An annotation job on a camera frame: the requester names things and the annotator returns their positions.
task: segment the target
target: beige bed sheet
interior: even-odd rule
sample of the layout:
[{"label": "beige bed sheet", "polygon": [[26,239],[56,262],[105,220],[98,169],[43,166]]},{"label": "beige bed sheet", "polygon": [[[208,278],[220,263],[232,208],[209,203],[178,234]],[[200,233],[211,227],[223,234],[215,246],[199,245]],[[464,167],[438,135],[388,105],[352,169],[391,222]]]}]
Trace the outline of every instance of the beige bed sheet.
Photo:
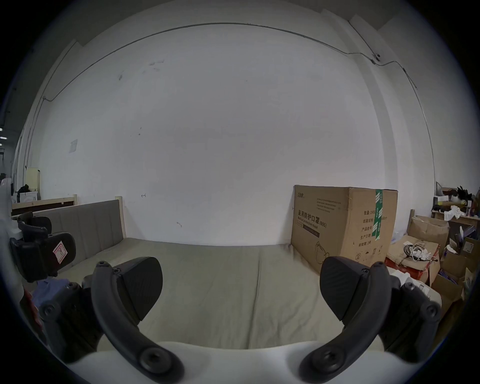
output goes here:
[{"label": "beige bed sheet", "polygon": [[[291,245],[213,247],[127,238],[59,278],[81,283],[100,260],[156,257],[163,289],[139,324],[155,342],[212,348],[266,348],[327,342],[343,325],[325,303],[319,277]],[[102,338],[98,350],[113,348]],[[380,340],[372,349],[383,350]]]}]

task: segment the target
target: gray headboard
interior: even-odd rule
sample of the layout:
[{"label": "gray headboard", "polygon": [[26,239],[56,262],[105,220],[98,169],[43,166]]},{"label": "gray headboard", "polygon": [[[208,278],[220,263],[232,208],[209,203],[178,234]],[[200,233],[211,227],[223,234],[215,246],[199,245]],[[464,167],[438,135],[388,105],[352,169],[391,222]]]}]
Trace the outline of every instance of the gray headboard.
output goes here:
[{"label": "gray headboard", "polygon": [[74,205],[34,212],[52,222],[52,233],[69,232],[75,239],[77,254],[65,271],[123,240],[119,200]]}]

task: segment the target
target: bed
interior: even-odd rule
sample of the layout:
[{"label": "bed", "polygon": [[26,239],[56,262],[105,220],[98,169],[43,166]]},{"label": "bed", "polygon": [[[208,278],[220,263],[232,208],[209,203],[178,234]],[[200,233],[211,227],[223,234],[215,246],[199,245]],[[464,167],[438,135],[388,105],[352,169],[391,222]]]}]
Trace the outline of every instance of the bed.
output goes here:
[{"label": "bed", "polygon": [[[292,245],[219,247],[124,237],[119,200],[36,212],[70,232],[77,255],[58,278],[81,283],[98,261],[159,260],[163,290],[139,324],[155,342],[251,349],[328,342],[342,323],[325,303],[319,277]],[[98,350],[113,349],[106,337]],[[370,349],[383,350],[377,339]]]}]

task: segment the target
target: cable bundle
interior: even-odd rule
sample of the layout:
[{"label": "cable bundle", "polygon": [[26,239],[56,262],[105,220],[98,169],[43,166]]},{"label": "cable bundle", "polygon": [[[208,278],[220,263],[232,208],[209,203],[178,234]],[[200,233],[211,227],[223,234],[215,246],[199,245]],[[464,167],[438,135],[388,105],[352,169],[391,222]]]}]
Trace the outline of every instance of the cable bundle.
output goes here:
[{"label": "cable bundle", "polygon": [[433,259],[425,249],[425,243],[407,244],[403,247],[403,252],[415,261],[429,261]]}]

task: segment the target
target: paper sign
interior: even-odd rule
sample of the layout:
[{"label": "paper sign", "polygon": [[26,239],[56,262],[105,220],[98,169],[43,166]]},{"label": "paper sign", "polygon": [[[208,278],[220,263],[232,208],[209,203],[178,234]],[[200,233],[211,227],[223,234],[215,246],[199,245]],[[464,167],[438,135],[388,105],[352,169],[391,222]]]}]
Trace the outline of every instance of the paper sign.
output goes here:
[{"label": "paper sign", "polygon": [[65,249],[65,246],[63,245],[63,242],[61,242],[61,241],[55,247],[55,249],[53,250],[53,253],[55,254],[55,257],[57,258],[59,264],[62,262],[62,260],[68,254],[67,250]]}]

